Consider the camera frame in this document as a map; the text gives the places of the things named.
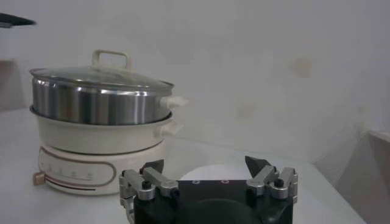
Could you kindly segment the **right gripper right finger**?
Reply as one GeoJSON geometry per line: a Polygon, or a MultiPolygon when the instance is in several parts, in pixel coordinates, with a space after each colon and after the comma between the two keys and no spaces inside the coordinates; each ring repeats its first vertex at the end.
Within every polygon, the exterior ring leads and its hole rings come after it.
{"type": "Polygon", "coordinates": [[[246,185],[257,197],[268,191],[277,200],[297,200],[298,173],[295,168],[284,167],[280,172],[267,160],[251,156],[245,156],[245,163],[252,177],[246,185]]]}

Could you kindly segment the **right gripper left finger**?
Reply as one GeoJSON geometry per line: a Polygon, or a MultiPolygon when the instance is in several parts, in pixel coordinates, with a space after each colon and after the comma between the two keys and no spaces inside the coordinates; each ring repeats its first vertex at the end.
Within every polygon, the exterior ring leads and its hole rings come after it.
{"type": "Polygon", "coordinates": [[[157,194],[162,197],[179,197],[179,182],[162,175],[164,160],[147,162],[139,171],[123,170],[119,176],[120,205],[132,207],[135,198],[152,201],[157,194]]]}

